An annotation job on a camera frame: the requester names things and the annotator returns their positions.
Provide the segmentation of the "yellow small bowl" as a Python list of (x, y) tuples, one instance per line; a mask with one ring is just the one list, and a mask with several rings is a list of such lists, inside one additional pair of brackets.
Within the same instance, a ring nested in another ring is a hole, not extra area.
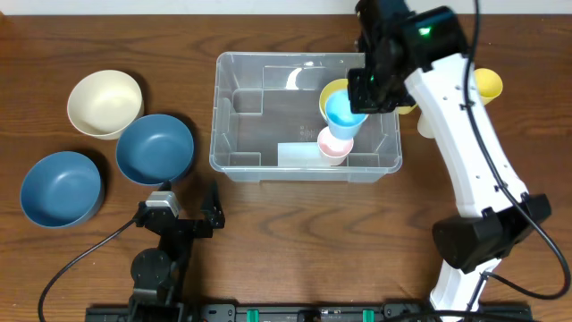
[(325, 112), (326, 103), (329, 97), (340, 90), (347, 89), (349, 85), (349, 81), (347, 79), (338, 79), (329, 82), (322, 90), (319, 96), (319, 111), (321, 116), (324, 118), (326, 122), (328, 122), (328, 117)]

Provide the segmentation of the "light blue cup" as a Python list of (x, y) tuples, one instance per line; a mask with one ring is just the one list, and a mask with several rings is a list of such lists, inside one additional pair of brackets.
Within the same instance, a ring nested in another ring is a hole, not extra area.
[(351, 140), (366, 121), (366, 114), (351, 112), (348, 91), (341, 89), (333, 92), (325, 103), (325, 114), (332, 135), (338, 140)]

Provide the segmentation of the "cream white cup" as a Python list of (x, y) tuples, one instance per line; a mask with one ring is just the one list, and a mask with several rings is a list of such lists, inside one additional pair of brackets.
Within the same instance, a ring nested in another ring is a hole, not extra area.
[(434, 138), (431, 124), (429, 123), (428, 119), (425, 117), (424, 114), (420, 114), (419, 116), (419, 120), (417, 123), (417, 130), (419, 134), (426, 139), (432, 140)]

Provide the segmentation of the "pink cup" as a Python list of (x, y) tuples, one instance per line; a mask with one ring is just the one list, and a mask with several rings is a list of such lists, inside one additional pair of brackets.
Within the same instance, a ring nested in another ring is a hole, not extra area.
[(340, 140), (334, 137), (329, 127), (323, 128), (317, 136), (317, 145), (324, 163), (341, 165), (354, 147), (354, 140)]

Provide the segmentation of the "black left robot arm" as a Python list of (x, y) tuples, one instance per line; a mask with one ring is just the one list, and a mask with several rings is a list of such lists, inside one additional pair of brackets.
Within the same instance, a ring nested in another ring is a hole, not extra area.
[(185, 321), (189, 316), (182, 303), (182, 289), (193, 241), (211, 238), (215, 229), (225, 226), (217, 183), (207, 190), (200, 207), (201, 219), (181, 219), (180, 212), (181, 205), (169, 182), (139, 203), (134, 224), (158, 235), (159, 243), (141, 251), (132, 261), (134, 286), (128, 322)]

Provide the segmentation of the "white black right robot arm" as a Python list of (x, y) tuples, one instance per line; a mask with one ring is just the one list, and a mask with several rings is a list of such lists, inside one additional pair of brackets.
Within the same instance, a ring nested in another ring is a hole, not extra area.
[(550, 215), (550, 203), (528, 193), (506, 158), (449, 7), (416, 13), (402, 0), (361, 0), (355, 10), (366, 62), (348, 74), (352, 112), (417, 104), (450, 175), (458, 212), (433, 226), (443, 263), (429, 300), (454, 321), (460, 311), (477, 310), (482, 275)]

